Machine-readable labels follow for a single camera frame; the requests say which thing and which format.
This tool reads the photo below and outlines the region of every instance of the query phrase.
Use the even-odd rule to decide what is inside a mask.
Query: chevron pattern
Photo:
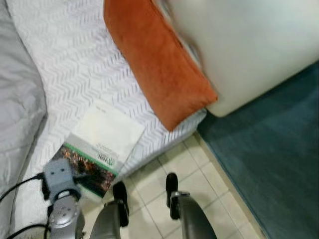
[[[199,111],[174,132],[155,116],[103,21],[103,0],[10,0],[9,11],[43,80],[48,115],[35,141],[25,178],[42,171],[95,99],[146,126],[120,178],[191,134]],[[47,204],[32,182],[16,198],[14,230],[43,221]]]

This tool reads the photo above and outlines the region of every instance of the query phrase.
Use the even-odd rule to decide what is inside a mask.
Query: gray blanket
[[[46,112],[40,75],[0,0],[0,195],[14,185]],[[14,193],[0,204],[0,239],[8,234]]]

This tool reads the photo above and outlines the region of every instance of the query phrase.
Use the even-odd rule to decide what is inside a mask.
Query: book cover
[[[81,185],[103,197],[144,132],[144,126],[97,100],[65,140],[54,159],[66,158]]]

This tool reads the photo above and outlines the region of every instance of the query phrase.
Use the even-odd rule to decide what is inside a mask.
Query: bed
[[[103,0],[11,0],[16,30],[42,79],[46,115],[20,179],[42,171],[95,99],[102,99],[146,129],[118,179],[191,135],[205,117],[200,110],[167,131],[141,92],[103,22]],[[46,220],[40,182],[21,187],[11,231]]]

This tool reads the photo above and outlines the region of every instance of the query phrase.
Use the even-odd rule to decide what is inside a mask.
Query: tile floor
[[[131,214],[128,227],[121,229],[122,239],[182,238],[180,222],[170,219],[165,203],[165,179],[172,171],[178,176],[179,189],[191,192],[219,239],[259,239],[193,135],[124,181]],[[85,231],[92,229],[102,207],[84,203]]]

